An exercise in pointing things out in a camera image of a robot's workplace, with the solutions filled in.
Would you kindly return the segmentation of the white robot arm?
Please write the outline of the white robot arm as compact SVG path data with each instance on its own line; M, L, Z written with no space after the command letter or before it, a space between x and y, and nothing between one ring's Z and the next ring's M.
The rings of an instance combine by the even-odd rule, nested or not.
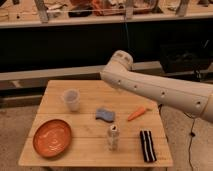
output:
M106 83L213 123L213 84L132 72L133 57L117 50L100 72Z

